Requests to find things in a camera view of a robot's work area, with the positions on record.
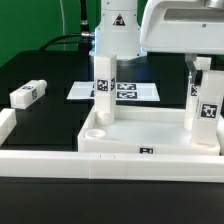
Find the black cable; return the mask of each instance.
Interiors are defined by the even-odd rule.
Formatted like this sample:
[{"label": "black cable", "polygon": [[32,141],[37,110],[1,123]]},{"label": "black cable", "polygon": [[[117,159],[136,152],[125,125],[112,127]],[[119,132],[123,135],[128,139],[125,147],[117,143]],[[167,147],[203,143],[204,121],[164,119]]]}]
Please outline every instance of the black cable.
[{"label": "black cable", "polygon": [[55,42],[55,43],[50,43],[49,46],[51,45],[60,45],[60,44],[78,44],[78,41],[69,41],[69,42]]},{"label": "black cable", "polygon": [[87,20],[87,9],[86,9],[86,0],[80,0],[80,7],[81,7],[81,32],[89,31],[89,24]]},{"label": "black cable", "polygon": [[87,20],[86,0],[80,0],[81,20]]},{"label": "black cable", "polygon": [[56,37],[56,38],[50,40],[44,46],[42,46],[39,50],[40,51],[44,51],[50,45],[52,45],[53,43],[55,43],[55,42],[57,42],[59,40],[65,40],[65,39],[72,38],[72,37],[81,37],[81,34],[80,33],[71,33],[71,34],[67,34],[67,35],[60,36],[60,37]]}]

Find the green background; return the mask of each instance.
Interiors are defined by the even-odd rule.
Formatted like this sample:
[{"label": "green background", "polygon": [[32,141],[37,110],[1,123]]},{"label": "green background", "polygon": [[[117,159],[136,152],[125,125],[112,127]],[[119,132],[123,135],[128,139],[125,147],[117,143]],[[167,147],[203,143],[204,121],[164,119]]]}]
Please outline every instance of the green background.
[{"label": "green background", "polygon": [[[138,22],[147,0],[138,1]],[[79,0],[63,0],[65,30],[80,32]],[[100,22],[100,0],[87,0],[90,28]],[[60,0],[0,0],[0,66],[26,50],[37,50],[49,40],[63,34]],[[64,50],[61,47],[51,49]],[[76,50],[66,46],[65,50]]]}]

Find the black tabletop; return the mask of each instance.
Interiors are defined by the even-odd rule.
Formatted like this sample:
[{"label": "black tabletop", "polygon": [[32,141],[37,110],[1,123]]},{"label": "black tabletop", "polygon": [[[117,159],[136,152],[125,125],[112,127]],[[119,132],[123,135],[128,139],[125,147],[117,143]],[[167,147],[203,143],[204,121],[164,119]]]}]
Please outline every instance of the black tabletop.
[{"label": "black tabletop", "polygon": [[[188,71],[184,56],[155,54],[146,64],[119,67],[117,81],[155,83],[160,102],[119,104],[184,108]],[[2,147],[23,150],[77,150],[80,131],[93,100],[67,100],[74,81],[93,80],[88,55],[27,51],[0,69],[0,110],[10,108],[9,93],[30,80],[44,79],[46,95],[26,110],[16,109],[17,126]]]},{"label": "black tabletop", "polygon": [[[118,81],[155,82],[160,102],[138,106],[184,108],[188,72],[183,55],[150,55],[148,63],[118,69]],[[3,145],[8,149],[76,150],[76,135],[93,102],[67,101],[74,81],[93,79],[87,55],[22,52],[0,69],[0,109],[9,93],[45,79],[47,93],[26,110]],[[0,178],[0,223],[221,224],[224,185],[158,181]]]}]

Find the circular hole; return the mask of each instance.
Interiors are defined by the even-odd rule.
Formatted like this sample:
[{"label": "circular hole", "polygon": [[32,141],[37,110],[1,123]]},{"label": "circular hole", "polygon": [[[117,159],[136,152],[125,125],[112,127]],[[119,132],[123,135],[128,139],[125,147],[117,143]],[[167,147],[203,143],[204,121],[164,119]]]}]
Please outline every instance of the circular hole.
[{"label": "circular hole", "polygon": [[100,129],[90,129],[85,132],[85,138],[87,139],[102,139],[106,135],[106,132]]}]

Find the cable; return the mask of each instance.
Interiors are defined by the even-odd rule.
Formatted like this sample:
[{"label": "cable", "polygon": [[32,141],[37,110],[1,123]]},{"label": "cable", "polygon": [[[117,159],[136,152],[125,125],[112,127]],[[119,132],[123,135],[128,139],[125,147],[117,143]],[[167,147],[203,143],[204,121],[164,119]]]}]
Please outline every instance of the cable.
[{"label": "cable", "polygon": [[87,20],[86,0],[80,0],[81,7],[81,32],[89,31],[89,24]]},{"label": "cable", "polygon": [[80,0],[81,20],[87,20],[86,0]]},{"label": "cable", "polygon": [[65,39],[68,39],[68,38],[72,38],[72,37],[81,37],[81,34],[80,33],[71,33],[71,34],[60,36],[60,37],[56,37],[56,38],[50,40],[48,43],[46,43],[41,48],[39,48],[39,50],[44,51],[46,48],[48,48],[48,46],[52,45],[52,43],[55,43],[59,40],[65,40]]},{"label": "cable", "polygon": [[63,29],[63,35],[65,35],[65,12],[64,12],[64,4],[63,0],[60,0],[60,7],[61,7],[61,17],[62,17],[62,29]]},{"label": "cable", "polygon": [[68,42],[56,42],[56,43],[51,43],[49,44],[49,46],[51,45],[60,45],[60,44],[78,44],[78,41],[68,41]]}]

